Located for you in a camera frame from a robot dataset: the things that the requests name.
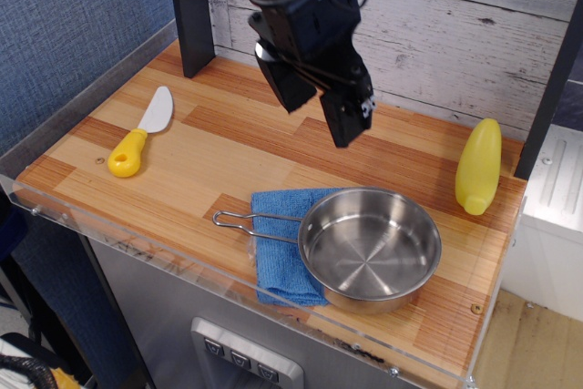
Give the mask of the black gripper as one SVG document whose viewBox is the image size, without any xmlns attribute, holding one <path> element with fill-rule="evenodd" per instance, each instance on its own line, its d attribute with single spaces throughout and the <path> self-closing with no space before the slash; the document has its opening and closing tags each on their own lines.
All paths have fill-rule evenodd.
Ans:
<svg viewBox="0 0 583 389">
<path fill-rule="evenodd" d="M 336 148 L 347 148 L 372 126 L 373 88 L 353 47 L 361 0 L 251 0 L 255 57 L 288 113 L 318 90 Z"/>
</svg>

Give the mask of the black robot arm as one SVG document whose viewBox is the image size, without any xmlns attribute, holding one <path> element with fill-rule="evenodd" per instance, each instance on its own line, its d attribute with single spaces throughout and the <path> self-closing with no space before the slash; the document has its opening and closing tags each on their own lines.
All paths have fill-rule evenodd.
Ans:
<svg viewBox="0 0 583 389">
<path fill-rule="evenodd" d="M 372 125 L 375 102 L 369 72 L 353 46 L 367 0 L 250 0 L 258 34 L 255 56 L 287 112 L 312 97 L 321 101 L 338 148 Z"/>
</svg>

